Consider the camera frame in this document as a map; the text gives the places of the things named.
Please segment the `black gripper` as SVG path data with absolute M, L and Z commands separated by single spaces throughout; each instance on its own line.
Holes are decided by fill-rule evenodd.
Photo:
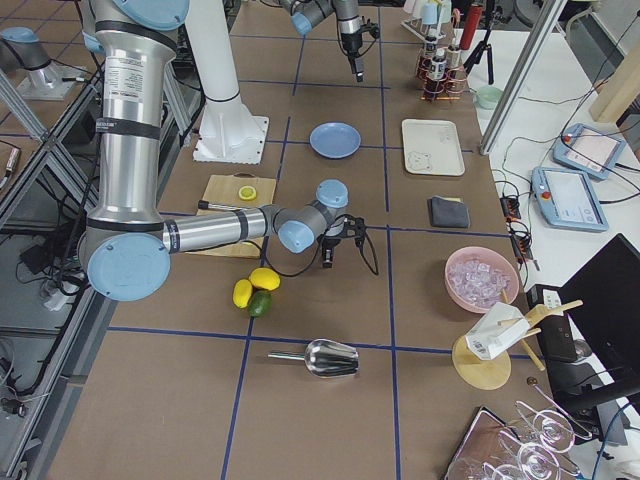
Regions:
M 353 33 L 340 33 L 342 49 L 349 58 L 352 74 L 358 83 L 364 81 L 364 60 L 359 57 L 362 47 L 362 35 L 359 31 Z
M 331 228 L 327 233 L 325 233 L 320 239 L 319 244 L 321 247 L 322 253 L 322 267 L 323 268 L 332 268 L 334 263 L 334 248 L 340 243 L 341 239 L 344 236 L 344 228 L 343 227 L 334 227 Z

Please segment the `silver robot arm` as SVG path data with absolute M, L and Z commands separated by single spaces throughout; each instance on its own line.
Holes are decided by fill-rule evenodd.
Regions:
M 100 187 L 88 214 L 79 256 L 93 288 L 134 301 L 160 288 L 176 252 L 276 235 L 299 253 L 338 234 L 348 190 L 323 181 L 300 209 L 266 205 L 210 215 L 164 219 L 157 210 L 162 101 L 177 29 L 187 29 L 206 108 L 200 149 L 244 160 L 266 136 L 268 121 L 243 104 L 224 8 L 218 1 L 98 1 L 95 37 L 105 54 Z
M 365 24 L 359 15 L 359 5 L 353 0 L 280 0 L 277 4 L 287 10 L 291 22 L 301 36 L 309 34 L 331 15 L 335 16 L 337 38 L 341 51 L 347 58 L 356 81 L 364 80 L 364 63 L 361 59 Z

